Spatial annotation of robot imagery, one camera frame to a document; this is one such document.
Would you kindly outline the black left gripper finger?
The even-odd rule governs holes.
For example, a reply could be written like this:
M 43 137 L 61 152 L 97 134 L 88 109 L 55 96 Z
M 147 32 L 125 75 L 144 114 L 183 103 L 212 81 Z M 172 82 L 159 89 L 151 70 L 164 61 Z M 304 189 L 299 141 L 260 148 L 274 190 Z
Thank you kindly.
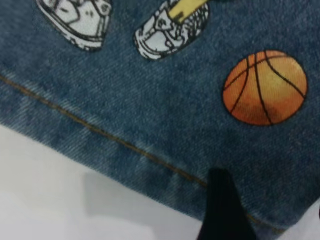
M 212 168 L 208 174 L 207 201 L 199 240 L 256 240 L 230 173 Z

